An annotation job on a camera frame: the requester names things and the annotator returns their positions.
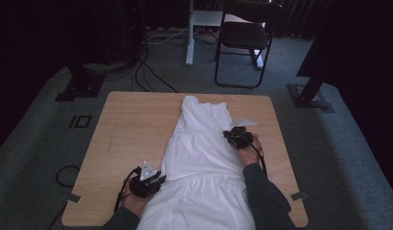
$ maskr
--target person's right hand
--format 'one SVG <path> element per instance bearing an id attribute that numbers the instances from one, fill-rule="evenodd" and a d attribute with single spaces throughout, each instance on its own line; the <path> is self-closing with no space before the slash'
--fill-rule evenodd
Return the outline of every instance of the person's right hand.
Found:
<path id="1" fill-rule="evenodd" d="M 144 209 L 146 208 L 147 203 L 152 199 L 152 195 L 147 198 L 141 198 L 132 194 L 130 188 L 128 187 L 130 182 L 131 179 L 126 183 L 125 190 L 122 193 L 121 206 L 129 209 L 140 218 Z"/>
<path id="2" fill-rule="evenodd" d="M 259 145 L 259 142 L 257 141 L 258 135 L 256 133 L 252 133 L 253 135 L 253 143 L 252 145 L 259 151 L 262 151 L 261 146 Z M 255 164 L 260 162 L 260 158 L 256 150 L 254 150 L 251 146 L 248 146 L 244 149 L 235 149 L 236 153 L 239 156 L 239 159 L 241 159 L 241 162 L 244 167 L 250 165 L 250 164 Z"/>

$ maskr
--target gray carpet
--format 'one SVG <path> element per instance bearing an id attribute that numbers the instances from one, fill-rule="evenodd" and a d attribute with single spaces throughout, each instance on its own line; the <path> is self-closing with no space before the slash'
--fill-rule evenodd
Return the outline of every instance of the gray carpet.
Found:
<path id="1" fill-rule="evenodd" d="M 150 45 L 146 63 L 181 93 L 254 94 L 272 99 L 298 186 L 310 195 L 304 199 L 310 220 L 304 229 L 393 229 L 393 192 L 337 89 L 327 84 L 321 88 L 335 113 L 296 108 L 289 95 L 288 83 L 307 81 L 295 75 L 311 44 L 301 38 L 276 38 L 266 79 L 252 90 L 216 86 L 212 45 L 196 43 L 194 65 L 187 67 L 187 40 L 171 39 Z M 224 58 L 221 67 L 222 76 L 230 81 L 254 81 L 259 75 L 246 57 Z M 71 103 L 55 102 L 71 77 L 67 69 L 48 80 L 0 149 L 0 230 L 49 229 L 53 220 L 52 229 L 99 229 L 62 225 L 58 213 L 71 188 L 58 185 L 56 173 L 68 165 L 81 165 L 109 92 L 143 91 L 136 82 L 132 85 L 134 73 L 110 74 L 98 98 Z M 146 77 L 155 91 L 172 92 L 148 70 Z M 146 85 L 143 77 L 139 81 Z M 74 116 L 88 115 L 92 116 L 88 128 L 69 127 Z M 76 176 L 74 170 L 67 170 L 61 179 L 74 183 Z"/>

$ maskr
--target sleeve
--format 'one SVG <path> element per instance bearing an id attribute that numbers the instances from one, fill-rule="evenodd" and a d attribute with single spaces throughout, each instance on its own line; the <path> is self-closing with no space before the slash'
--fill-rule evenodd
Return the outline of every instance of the sleeve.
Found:
<path id="1" fill-rule="evenodd" d="M 134 230 L 140 219 L 129 209 L 120 207 L 110 220 L 102 226 L 102 230 Z"/>
<path id="2" fill-rule="evenodd" d="M 260 165 L 257 163 L 246 166 L 243 175 L 256 229 L 296 229 L 289 217 L 289 202 L 281 191 L 266 179 Z"/>

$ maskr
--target cable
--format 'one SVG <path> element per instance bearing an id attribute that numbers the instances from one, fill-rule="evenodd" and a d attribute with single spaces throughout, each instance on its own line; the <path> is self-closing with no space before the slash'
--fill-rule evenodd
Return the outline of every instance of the cable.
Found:
<path id="1" fill-rule="evenodd" d="M 76 170 L 78 170 L 78 172 L 80 171 L 80 167 L 74 166 L 74 165 L 69 165 L 69 166 L 62 167 L 62 168 L 59 169 L 59 170 L 57 171 L 57 173 L 56 173 L 56 182 L 57 182 L 58 185 L 60 185 L 60 186 L 62 186 L 62 187 L 65 187 L 65 188 L 72 188 L 72 187 L 74 187 L 74 184 L 71 184 L 71 185 L 65 184 L 65 183 L 61 182 L 61 180 L 59 179 L 59 175 L 60 175 L 64 170 L 67 170 L 67 169 L 70 169 L 70 168 L 76 169 Z M 53 228 L 53 226 L 54 226 L 54 224 L 56 223 L 56 221 L 57 221 L 57 219 L 59 218 L 59 216 L 61 216 L 62 212 L 64 212 L 65 208 L 67 207 L 67 203 L 68 203 L 68 202 L 66 202 L 65 205 L 62 207 L 62 209 L 59 210 L 58 214 L 56 215 L 56 217 L 55 217 L 55 218 L 53 219 L 53 221 L 51 222 L 51 224 L 50 224 L 50 226 L 49 226 L 49 228 L 48 228 L 49 230 L 51 230 L 51 229 Z"/>
<path id="2" fill-rule="evenodd" d="M 257 155 L 259 156 L 260 162 L 262 163 L 263 172 L 265 173 L 266 178 L 267 178 L 267 168 L 266 168 L 265 157 L 263 156 L 262 143 L 260 143 L 260 141 L 259 141 L 259 139 L 258 139 L 257 137 L 251 135 L 254 139 L 256 139 L 257 143 L 259 144 L 260 149 L 261 149 L 261 151 L 259 151 L 259 150 L 258 150 L 252 143 L 250 143 L 250 141 L 248 141 L 243 135 L 240 135 L 240 136 L 244 139 L 244 141 L 246 141 L 247 143 L 249 143 L 250 147 L 252 147 L 252 148 L 256 151 Z"/>
<path id="3" fill-rule="evenodd" d="M 137 73 L 139 72 L 140 67 L 143 67 L 143 63 L 144 63 L 144 62 L 140 63 L 139 66 L 137 67 L 136 72 L 134 73 L 134 78 L 135 78 L 137 84 L 138 84 L 144 91 L 149 92 L 149 90 L 146 89 L 146 88 L 140 83 L 140 81 L 139 81 L 139 79 L 138 79 L 138 77 L 137 77 Z"/>
<path id="4" fill-rule="evenodd" d="M 203 36 L 203 35 L 212 36 L 215 40 L 214 41 L 206 41 L 206 40 L 194 37 L 194 41 L 196 41 L 199 44 L 203 44 L 203 45 L 216 45 L 218 43 L 219 38 L 217 35 L 215 35 L 213 33 L 209 33 L 209 34 L 200 34 L 199 36 Z"/>
<path id="5" fill-rule="evenodd" d="M 169 86 L 175 93 L 178 93 L 178 91 L 176 89 L 174 89 L 171 85 L 169 85 L 167 82 L 165 82 L 163 79 L 161 79 L 156 73 L 154 73 L 154 71 L 142 60 L 140 59 L 140 61 L 146 65 L 146 67 L 155 75 L 156 78 L 158 78 L 160 81 L 162 81 L 164 84 L 166 84 L 167 86 Z"/>
<path id="6" fill-rule="evenodd" d="M 70 168 L 76 169 L 76 170 L 78 170 L 78 172 L 80 171 L 80 168 L 78 166 L 74 166 L 74 165 L 69 165 L 69 166 L 62 167 L 56 173 L 56 181 L 57 181 L 58 185 L 60 185 L 62 187 L 66 187 L 66 188 L 74 187 L 74 184 L 71 184 L 71 185 L 65 184 L 65 183 L 61 182 L 61 180 L 59 179 L 59 175 L 62 173 L 62 171 L 70 169 Z"/>
<path id="7" fill-rule="evenodd" d="M 130 92 L 131 91 L 133 91 L 133 84 L 134 84 L 134 78 L 133 78 L 133 75 L 131 75 L 132 74 L 132 72 L 130 72 L 130 77 L 131 77 L 131 84 L 130 84 Z"/>
<path id="8" fill-rule="evenodd" d="M 124 199 L 124 198 L 126 198 L 127 196 L 130 196 L 130 195 L 131 195 L 131 194 L 129 194 L 129 195 L 125 195 L 124 197 L 122 197 L 123 190 L 125 189 L 125 186 L 126 186 L 127 182 L 130 180 L 130 177 L 136 172 L 136 170 L 137 170 L 137 168 L 134 169 L 134 170 L 132 170 L 132 171 L 128 174 L 128 176 L 126 177 L 126 179 L 124 180 L 123 185 L 122 185 L 122 189 L 121 189 L 121 191 L 119 192 L 118 196 L 116 197 L 116 203 L 115 203 L 114 213 L 116 213 L 116 211 L 118 210 L 119 204 L 120 204 L 121 200 Z"/>
<path id="9" fill-rule="evenodd" d="M 213 8 L 213 11 L 214 11 L 214 10 L 217 8 L 218 0 L 212 0 L 212 1 L 210 1 L 203 11 L 206 12 L 206 11 L 208 10 L 208 8 L 212 5 L 212 3 L 213 3 L 214 1 L 215 1 L 214 8 Z M 188 35 L 188 34 L 184 34 L 184 32 L 185 32 L 187 29 L 189 29 L 189 27 L 187 27 L 187 28 L 181 30 L 181 31 L 180 31 L 179 33 L 177 33 L 177 34 L 156 34 L 156 35 L 154 35 L 154 36 L 149 37 L 147 40 L 152 40 L 153 38 L 158 37 L 158 36 L 168 36 L 168 38 L 164 39 L 163 41 L 160 41 L 160 42 L 157 42 L 157 43 L 149 43 L 150 45 L 160 45 L 160 44 L 163 44 L 163 43 L 165 43 L 166 41 L 168 41 L 168 40 L 170 40 L 170 39 L 172 39 L 172 38 L 174 38 L 174 37 L 176 37 L 176 36 L 179 36 L 179 35 Z M 188 31 L 189 31 L 189 33 L 192 33 L 192 32 L 193 32 L 193 28 L 189 29 Z M 217 38 L 216 36 L 215 36 L 215 38 L 216 38 L 216 41 L 213 42 L 213 43 L 212 43 L 212 42 L 207 42 L 207 41 L 204 41 L 204 40 L 200 40 L 200 39 L 195 39 L 195 38 L 194 38 L 194 40 L 197 41 L 198 43 L 201 43 L 201 44 L 208 44 L 208 45 L 210 45 L 210 44 L 216 44 L 216 43 L 218 42 L 218 38 Z"/>
<path id="10" fill-rule="evenodd" d="M 94 74 L 114 74 L 114 73 L 122 73 L 125 72 L 126 70 L 132 68 L 134 66 L 132 60 L 127 60 L 126 63 L 116 66 L 116 67 L 111 67 L 105 70 L 96 70 L 96 69 L 91 69 L 88 67 L 85 67 L 86 71 Z"/>
<path id="11" fill-rule="evenodd" d="M 118 7 L 120 8 L 120 14 L 121 14 L 121 24 L 122 24 L 122 45 L 121 45 L 121 49 L 119 51 L 119 55 L 118 57 L 121 55 L 121 53 L 123 52 L 123 49 L 125 47 L 125 11 L 124 11 L 124 6 L 121 6 L 121 1 L 118 1 Z"/>
<path id="12" fill-rule="evenodd" d="M 122 74 L 121 76 L 115 77 L 114 79 L 113 79 L 113 78 L 105 79 L 104 81 L 105 81 L 105 82 L 108 82 L 108 81 L 117 81 L 117 80 L 119 80 L 119 79 L 124 78 L 124 77 L 127 76 L 127 75 L 131 75 L 131 72 L 133 72 L 133 68 L 130 68 L 128 71 L 123 71 L 123 74 Z"/>
<path id="13" fill-rule="evenodd" d="M 153 91 L 155 92 L 155 90 L 151 87 L 151 85 L 149 84 L 149 81 L 146 79 L 146 71 L 145 71 L 145 67 L 144 67 L 144 61 L 142 59 L 140 59 L 141 62 L 143 62 L 142 64 L 142 69 L 143 69 L 143 79 L 146 82 L 147 86 Z"/>

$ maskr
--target chair leg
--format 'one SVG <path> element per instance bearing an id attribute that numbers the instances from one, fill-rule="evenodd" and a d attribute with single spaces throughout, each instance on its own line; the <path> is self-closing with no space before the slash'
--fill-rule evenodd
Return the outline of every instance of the chair leg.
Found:
<path id="1" fill-rule="evenodd" d="M 259 82 L 255 85 L 241 85 L 241 84 L 228 84 L 228 83 L 221 83 L 218 81 L 218 71 L 219 71 L 219 66 L 220 66 L 220 47 L 218 48 L 218 56 L 217 56 L 217 63 L 215 66 L 215 83 L 220 85 L 220 86 L 224 86 L 224 87 L 237 87 L 237 88 L 249 88 L 249 89 L 254 89 L 257 88 L 263 81 L 263 76 L 265 73 L 265 67 L 266 65 L 263 65 L 263 69 L 260 73 L 260 78 L 259 78 Z"/>
<path id="2" fill-rule="evenodd" d="M 271 46 L 271 44 L 269 44 L 267 46 L 267 48 L 266 48 L 266 55 L 265 55 L 265 59 L 263 60 L 262 73 L 260 74 L 260 79 L 259 79 L 259 82 L 257 83 L 257 86 L 259 86 L 262 83 L 263 76 L 265 75 L 265 69 L 266 69 L 266 65 L 267 65 L 268 54 L 270 53 L 270 46 Z"/>
<path id="3" fill-rule="evenodd" d="M 220 83 L 218 82 L 218 70 L 220 67 L 220 43 L 218 42 L 218 46 L 217 46 L 217 53 L 215 54 L 215 61 L 217 62 L 215 65 L 215 83 L 220 85 Z"/>
<path id="4" fill-rule="evenodd" d="M 218 42 L 217 42 L 217 50 L 215 52 L 215 60 L 218 60 L 219 55 L 220 55 L 220 45 L 221 45 L 221 35 L 218 38 Z"/>

